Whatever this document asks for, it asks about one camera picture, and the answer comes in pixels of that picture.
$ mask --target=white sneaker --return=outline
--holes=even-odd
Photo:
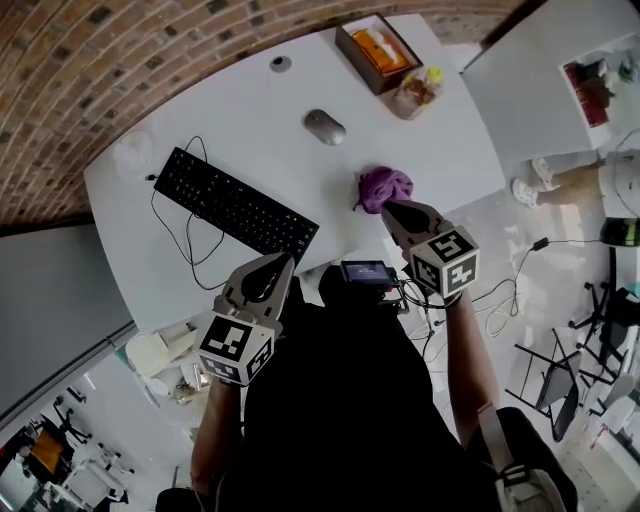
[[[551,172],[551,168],[549,164],[544,158],[534,158],[531,160],[531,167],[542,181],[542,185],[545,190],[553,190],[555,187],[551,184],[551,180],[553,179],[553,172]]]
[[[511,181],[511,193],[516,201],[526,204],[529,208],[538,206],[538,193],[519,178],[513,178]]]

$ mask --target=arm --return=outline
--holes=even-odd
[[[231,465],[240,446],[240,388],[214,379],[191,455],[193,489],[208,495],[212,481]]]
[[[460,442],[467,446],[478,428],[478,409],[498,407],[500,388],[478,329],[468,292],[447,308],[449,396]]]

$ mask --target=brown box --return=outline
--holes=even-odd
[[[385,37],[393,42],[394,48],[402,52],[409,61],[409,67],[391,75],[383,75],[369,57],[364,53],[360,45],[351,37],[351,34],[358,30],[375,28]],[[402,39],[395,29],[379,14],[367,16],[365,18],[351,21],[336,28],[336,46],[340,48],[349,62],[353,64],[356,71],[369,86],[369,89],[379,96],[382,93],[395,89],[400,85],[402,79],[414,69],[422,66],[422,61]]]

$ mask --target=black keyboard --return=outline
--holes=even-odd
[[[154,188],[260,254],[300,262],[318,225],[240,180],[175,148]]]

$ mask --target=white marker cube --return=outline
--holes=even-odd
[[[215,311],[199,315],[195,323],[195,351],[205,370],[217,377],[247,386],[273,355],[272,329]]]
[[[410,250],[414,279],[444,298],[478,278],[480,250],[463,227],[455,227]]]

